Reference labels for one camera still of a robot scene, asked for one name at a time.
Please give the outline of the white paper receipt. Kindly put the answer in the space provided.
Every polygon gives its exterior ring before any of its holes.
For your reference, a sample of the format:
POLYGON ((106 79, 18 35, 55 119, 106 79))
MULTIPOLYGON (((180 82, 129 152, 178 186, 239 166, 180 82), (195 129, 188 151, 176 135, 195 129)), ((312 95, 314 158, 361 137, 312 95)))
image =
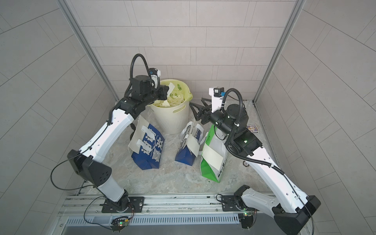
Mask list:
POLYGON ((172 91, 174 90, 174 88, 175 88, 175 85, 173 83, 170 83, 168 85, 167 96, 170 96, 170 94, 172 93, 172 91))

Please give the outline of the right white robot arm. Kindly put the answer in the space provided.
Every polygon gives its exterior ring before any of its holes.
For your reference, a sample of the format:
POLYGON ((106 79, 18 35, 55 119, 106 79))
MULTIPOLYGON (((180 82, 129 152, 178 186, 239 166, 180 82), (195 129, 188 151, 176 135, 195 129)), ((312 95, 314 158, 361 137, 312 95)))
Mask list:
POLYGON ((287 235, 297 235, 321 206, 314 195, 307 195, 296 186, 269 156, 262 142, 247 128, 248 114, 240 92, 235 88, 211 88, 211 99, 202 104, 190 103, 196 121, 211 123, 214 131, 224 134, 224 146, 232 156, 249 164, 262 177, 274 196, 241 186, 233 199, 223 204, 235 204, 238 210, 260 211, 272 217, 287 235))

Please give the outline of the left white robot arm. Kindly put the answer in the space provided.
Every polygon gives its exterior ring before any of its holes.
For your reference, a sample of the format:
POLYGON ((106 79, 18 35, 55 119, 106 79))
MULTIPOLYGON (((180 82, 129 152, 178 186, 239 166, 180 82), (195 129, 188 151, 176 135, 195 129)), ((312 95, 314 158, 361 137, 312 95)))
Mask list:
POLYGON ((133 57, 129 85, 124 97, 109 111, 107 122, 80 150, 71 150, 67 155, 73 171, 104 195, 103 206, 113 212, 126 211, 130 202, 128 192, 115 181, 112 169, 103 163, 106 154, 120 134, 148 105, 157 100, 166 100, 169 95, 168 86, 160 84, 161 72, 158 69, 150 68, 145 63, 147 74, 133 75, 137 58, 146 60, 139 53, 133 57))

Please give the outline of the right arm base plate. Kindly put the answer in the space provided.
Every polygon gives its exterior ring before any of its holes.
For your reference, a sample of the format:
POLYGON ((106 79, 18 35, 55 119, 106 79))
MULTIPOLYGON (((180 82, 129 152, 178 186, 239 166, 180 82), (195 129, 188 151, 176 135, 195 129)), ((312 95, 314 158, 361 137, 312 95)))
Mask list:
POLYGON ((223 211, 244 211, 245 207, 240 196, 220 195, 223 211))

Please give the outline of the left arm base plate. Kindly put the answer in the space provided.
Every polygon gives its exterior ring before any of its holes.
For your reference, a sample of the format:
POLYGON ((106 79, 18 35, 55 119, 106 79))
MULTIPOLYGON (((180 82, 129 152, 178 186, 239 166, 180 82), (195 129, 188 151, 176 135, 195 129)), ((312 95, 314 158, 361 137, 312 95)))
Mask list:
POLYGON ((122 197, 118 202, 113 202, 106 198, 101 204, 102 213, 139 213, 144 206, 144 197, 122 197))

